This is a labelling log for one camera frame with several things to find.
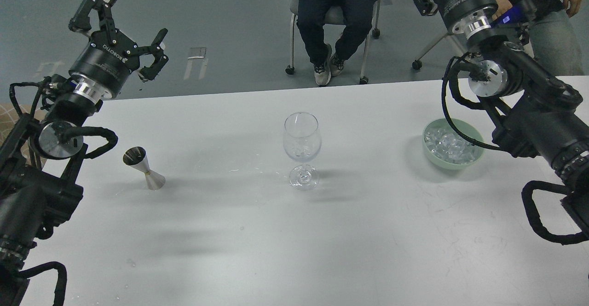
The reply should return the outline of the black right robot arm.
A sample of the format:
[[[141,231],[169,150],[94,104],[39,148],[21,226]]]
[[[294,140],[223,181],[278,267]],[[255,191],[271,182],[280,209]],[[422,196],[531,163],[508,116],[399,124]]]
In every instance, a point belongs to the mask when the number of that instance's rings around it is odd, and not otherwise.
[[[530,181],[522,189],[522,202],[532,230],[543,239],[562,245],[588,240],[588,126],[576,115],[582,96],[566,82],[551,75],[523,48],[510,40],[507,26],[534,19],[536,7],[522,0],[492,20],[495,0],[413,0],[422,15],[440,13],[447,34],[464,34],[467,51],[452,57],[442,84],[454,100],[472,110],[484,110],[495,130],[492,144],[482,143],[459,130],[446,101],[446,121],[475,146],[500,150],[513,157],[543,157],[561,185]],[[554,235],[542,224],[532,198],[534,190],[562,194],[561,204],[580,227],[572,235]]]

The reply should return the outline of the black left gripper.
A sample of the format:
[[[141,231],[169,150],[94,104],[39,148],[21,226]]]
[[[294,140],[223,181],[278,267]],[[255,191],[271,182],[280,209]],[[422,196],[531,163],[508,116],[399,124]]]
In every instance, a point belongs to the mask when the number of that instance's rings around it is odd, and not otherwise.
[[[168,63],[163,40],[168,29],[160,29],[149,46],[141,46],[115,27],[111,7],[117,0],[83,0],[68,23],[74,33],[88,34],[92,29],[91,11],[98,14],[99,28],[89,38],[89,43],[69,70],[73,92],[88,100],[114,99],[124,82],[139,67],[139,57],[151,55],[154,61],[138,71],[142,82],[153,81]],[[107,34],[115,34],[108,39]]]

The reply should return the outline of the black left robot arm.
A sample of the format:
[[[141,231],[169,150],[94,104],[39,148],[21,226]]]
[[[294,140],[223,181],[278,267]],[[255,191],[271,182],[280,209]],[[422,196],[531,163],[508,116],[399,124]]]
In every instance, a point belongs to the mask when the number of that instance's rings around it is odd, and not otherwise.
[[[85,126],[136,72],[153,80],[168,63],[161,29],[139,46],[119,30],[111,9],[117,0],[83,0],[68,27],[88,44],[68,71],[39,82],[15,82],[9,98],[17,121],[1,145],[1,304],[21,304],[32,277],[57,271],[53,305],[64,304],[67,268],[50,261],[24,268],[36,240],[47,240],[70,220],[83,197],[76,183],[83,161],[112,150],[115,132]]]

